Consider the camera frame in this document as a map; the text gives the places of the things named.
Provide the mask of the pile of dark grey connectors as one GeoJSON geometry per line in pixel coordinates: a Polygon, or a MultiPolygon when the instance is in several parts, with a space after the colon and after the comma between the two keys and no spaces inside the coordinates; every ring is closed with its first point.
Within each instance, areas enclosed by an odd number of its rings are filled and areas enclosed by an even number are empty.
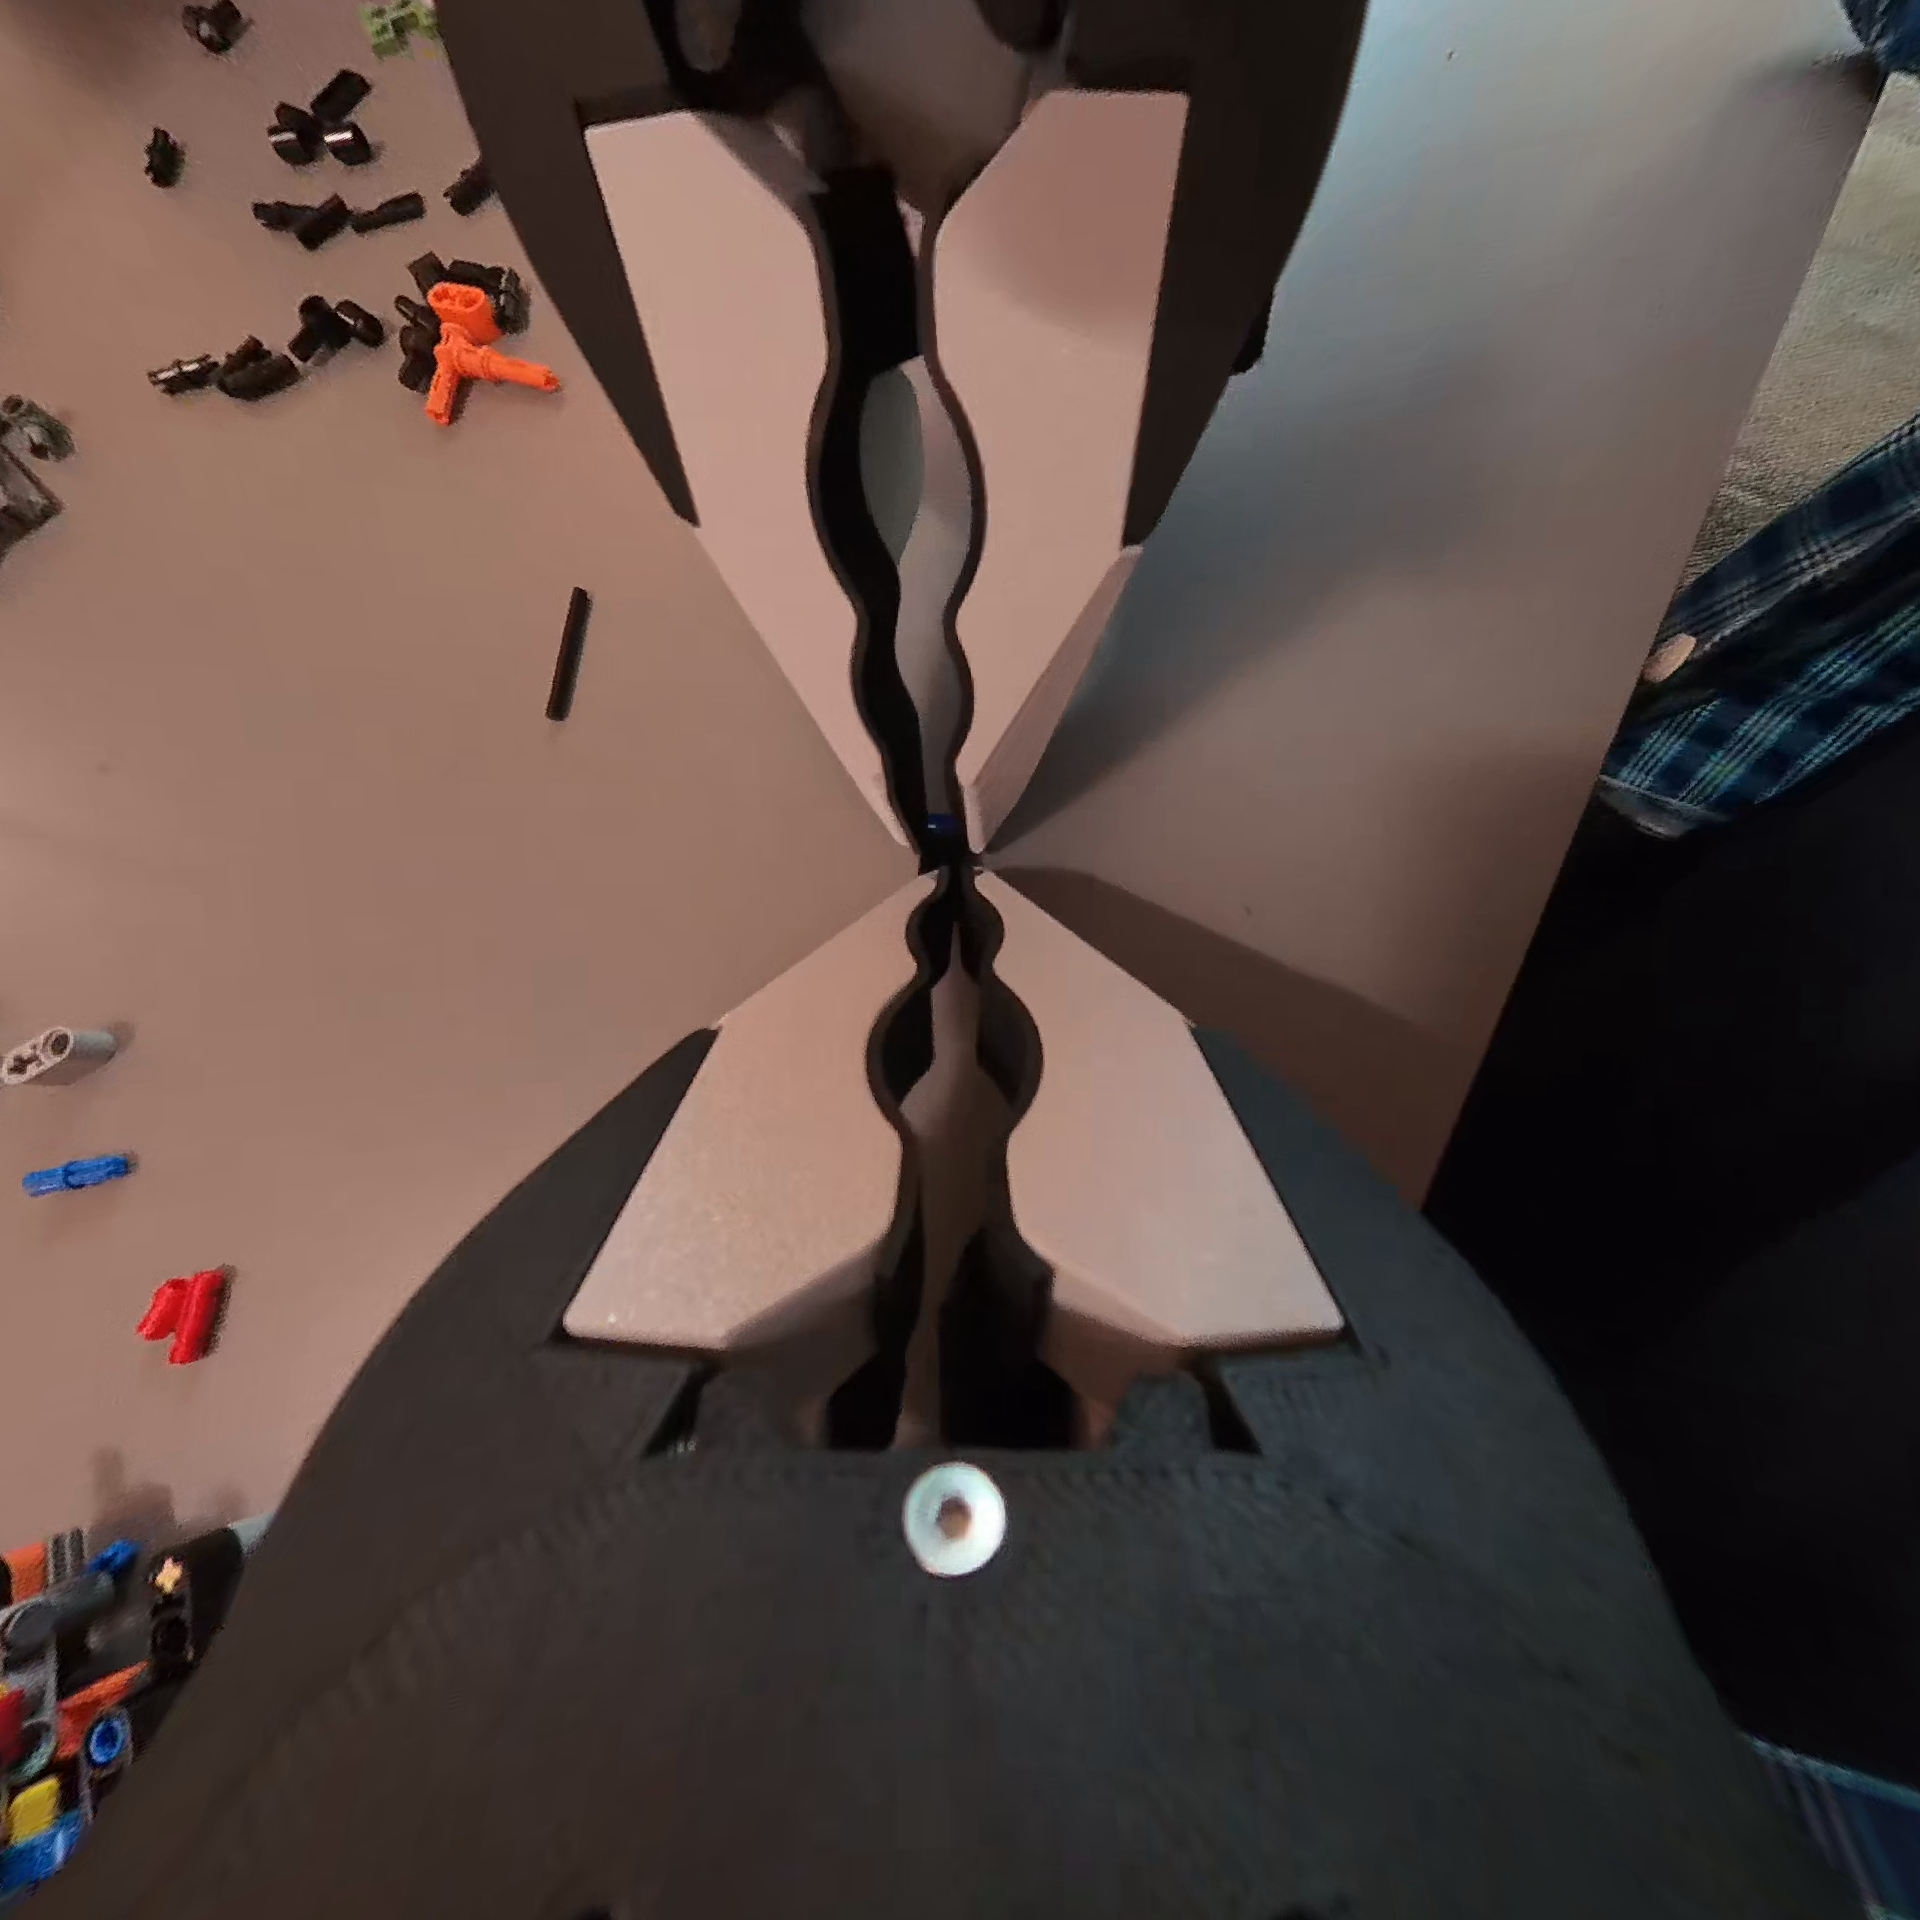
{"type": "Polygon", "coordinates": [[[23,394],[2,397],[2,561],[62,513],[38,469],[74,452],[66,424],[23,394]]]}

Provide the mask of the red lego connector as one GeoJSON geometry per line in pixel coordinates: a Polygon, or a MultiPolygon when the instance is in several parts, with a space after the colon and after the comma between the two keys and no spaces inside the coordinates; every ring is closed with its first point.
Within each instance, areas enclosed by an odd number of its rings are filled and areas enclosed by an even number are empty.
{"type": "Polygon", "coordinates": [[[162,1344],[174,1367],[203,1361],[220,1335],[228,1280],[223,1267],[165,1280],[136,1320],[135,1335],[147,1344],[162,1344]]]}

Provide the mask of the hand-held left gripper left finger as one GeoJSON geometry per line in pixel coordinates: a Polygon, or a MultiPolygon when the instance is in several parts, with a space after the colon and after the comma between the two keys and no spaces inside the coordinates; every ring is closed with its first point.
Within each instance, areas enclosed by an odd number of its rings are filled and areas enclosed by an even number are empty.
{"type": "Polygon", "coordinates": [[[903,1104],[932,1059],[928,923],[924,873],[720,1020],[566,1338],[746,1371],[792,1435],[830,1435],[901,1293],[919,1305],[903,1104]]]}

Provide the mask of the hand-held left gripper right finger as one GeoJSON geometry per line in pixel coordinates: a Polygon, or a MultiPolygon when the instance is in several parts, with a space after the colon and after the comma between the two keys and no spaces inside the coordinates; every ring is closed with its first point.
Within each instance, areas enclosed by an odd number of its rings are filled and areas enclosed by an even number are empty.
{"type": "Polygon", "coordinates": [[[1040,1356],[1084,1413],[1195,1361],[1341,1338],[1341,1309],[1192,1025],[982,873],[981,1013],[1013,1043],[1013,1231],[1044,1275],[1040,1356]]]}

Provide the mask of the light grey lego bush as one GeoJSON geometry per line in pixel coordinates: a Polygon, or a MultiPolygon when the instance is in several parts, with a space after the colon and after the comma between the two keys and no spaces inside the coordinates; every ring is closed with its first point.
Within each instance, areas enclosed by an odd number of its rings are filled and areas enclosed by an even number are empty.
{"type": "Polygon", "coordinates": [[[55,1025],[5,1049],[2,1088],[71,1085],[112,1063],[116,1051],[119,1037],[109,1028],[55,1025]]]}

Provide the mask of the pile of black pins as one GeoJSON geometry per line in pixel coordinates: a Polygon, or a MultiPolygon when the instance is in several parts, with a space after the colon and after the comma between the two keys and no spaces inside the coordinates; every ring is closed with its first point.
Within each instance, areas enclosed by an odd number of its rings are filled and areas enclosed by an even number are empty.
{"type": "MultiPolygon", "coordinates": [[[[338,71],[306,105],[278,103],[268,128],[271,152],[290,164],[309,164],[331,156],[342,164],[365,164],[376,156],[357,112],[371,96],[371,81],[351,68],[338,71]]],[[[320,251],[342,233],[383,233],[419,224],[426,200],[419,193],[388,197],[367,208],[355,208],[342,197],[325,201],[254,201],[251,220],[266,233],[290,235],[301,251],[320,251]]],[[[407,264],[413,296],[398,296],[400,320],[398,383],[426,400],[426,384],[435,371],[439,323],[426,305],[437,281],[467,281],[490,289],[496,305],[501,339],[522,336],[532,319],[525,279],[506,265],[469,259],[443,259],[422,251],[407,264]]],[[[296,387],[318,362],[328,362],[350,346],[376,349],[388,340],[383,319],[355,299],[306,296],[296,306],[296,329],[283,348],[269,348],[246,336],[227,355],[187,355],[147,373],[149,384],[166,396],[222,394],[231,400],[255,403],[296,387]]]]}

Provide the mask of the partly built lego model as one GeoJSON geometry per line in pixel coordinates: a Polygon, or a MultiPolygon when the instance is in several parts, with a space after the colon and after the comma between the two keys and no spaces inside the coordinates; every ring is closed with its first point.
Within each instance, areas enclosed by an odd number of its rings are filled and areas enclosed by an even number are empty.
{"type": "Polygon", "coordinates": [[[80,1847],[228,1618],[271,1514],[165,1546],[80,1530],[2,1559],[2,1914],[80,1847]]]}

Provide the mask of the person's right forearm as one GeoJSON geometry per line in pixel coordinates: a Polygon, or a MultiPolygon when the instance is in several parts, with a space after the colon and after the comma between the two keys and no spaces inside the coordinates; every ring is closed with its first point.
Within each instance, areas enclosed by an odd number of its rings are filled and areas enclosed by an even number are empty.
{"type": "Polygon", "coordinates": [[[1917,419],[1679,591],[1595,799],[1646,834],[1728,826],[1917,707],[1917,419]]]}

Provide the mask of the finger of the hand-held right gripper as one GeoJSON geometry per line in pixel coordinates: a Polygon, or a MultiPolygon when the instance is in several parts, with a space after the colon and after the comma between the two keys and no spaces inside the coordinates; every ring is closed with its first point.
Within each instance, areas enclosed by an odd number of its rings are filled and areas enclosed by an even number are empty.
{"type": "Polygon", "coordinates": [[[686,473],[693,531],[826,745],[906,848],[856,711],[860,605],[813,504],[831,362],[826,178],[771,127],[653,112],[590,128],[592,173],[686,473]]]}
{"type": "Polygon", "coordinates": [[[1125,532],[1188,101],[1058,88],[943,215],[935,368],[975,456],[954,616],[971,684],[955,755],[975,847],[1020,803],[1140,543],[1125,532]]]}

